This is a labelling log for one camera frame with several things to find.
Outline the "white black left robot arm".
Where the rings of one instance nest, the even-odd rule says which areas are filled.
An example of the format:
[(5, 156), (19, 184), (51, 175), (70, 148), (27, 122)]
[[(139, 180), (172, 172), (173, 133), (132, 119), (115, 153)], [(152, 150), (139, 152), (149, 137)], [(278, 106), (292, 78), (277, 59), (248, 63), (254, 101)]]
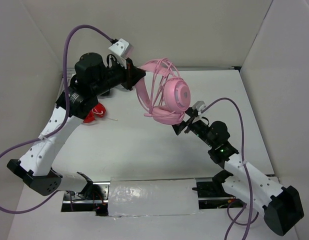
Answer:
[(31, 148), (19, 159), (11, 159), (7, 168), (32, 190), (42, 196), (54, 191), (72, 191), (81, 199), (93, 195), (92, 180), (81, 172), (61, 173), (53, 162), (72, 132), (98, 105), (98, 96), (118, 85), (131, 90), (146, 72), (128, 58), (125, 66), (114, 54), (106, 60), (98, 53), (82, 55), (74, 66), (75, 75), (56, 101), (52, 115)]

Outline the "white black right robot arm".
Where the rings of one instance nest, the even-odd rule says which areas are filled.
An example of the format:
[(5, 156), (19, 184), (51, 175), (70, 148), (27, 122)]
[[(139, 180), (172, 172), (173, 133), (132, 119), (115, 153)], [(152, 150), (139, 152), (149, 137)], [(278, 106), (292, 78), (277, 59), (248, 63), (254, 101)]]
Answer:
[(212, 189), (216, 195), (229, 194), (252, 206), (278, 236), (284, 236), (304, 217), (297, 189), (284, 187), (244, 161), (230, 144), (230, 134), (224, 122), (206, 124), (202, 120), (195, 121), (195, 112), (191, 108), (186, 114), (190, 118), (173, 125), (173, 129), (177, 135), (192, 132), (211, 148), (208, 155), (222, 168), (213, 177)]

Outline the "red headphones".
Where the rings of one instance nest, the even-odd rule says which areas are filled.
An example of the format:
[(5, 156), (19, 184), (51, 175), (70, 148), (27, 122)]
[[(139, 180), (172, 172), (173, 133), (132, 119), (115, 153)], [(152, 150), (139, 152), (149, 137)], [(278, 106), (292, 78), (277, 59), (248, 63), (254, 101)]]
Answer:
[(106, 115), (106, 108), (100, 102), (88, 113), (87, 117), (83, 120), (84, 124), (90, 124), (96, 120), (96, 117), (103, 118)]

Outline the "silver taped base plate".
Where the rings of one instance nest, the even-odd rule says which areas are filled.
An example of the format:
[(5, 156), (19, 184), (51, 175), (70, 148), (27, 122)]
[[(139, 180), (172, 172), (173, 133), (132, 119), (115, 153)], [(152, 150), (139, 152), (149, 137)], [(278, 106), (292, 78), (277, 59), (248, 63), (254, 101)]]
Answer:
[(235, 197), (210, 178), (97, 181), (88, 197), (63, 195), (61, 212), (91, 212), (100, 217), (152, 217), (225, 209)]

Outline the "pink headphones with cable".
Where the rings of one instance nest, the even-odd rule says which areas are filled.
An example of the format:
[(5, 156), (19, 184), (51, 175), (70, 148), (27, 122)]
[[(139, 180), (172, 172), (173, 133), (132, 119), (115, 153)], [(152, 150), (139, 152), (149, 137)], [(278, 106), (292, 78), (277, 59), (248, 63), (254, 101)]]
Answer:
[(161, 58), (149, 60), (140, 69), (152, 73), (150, 94), (144, 78), (135, 85), (144, 116), (164, 125), (180, 124), (190, 106), (191, 92), (176, 66)]

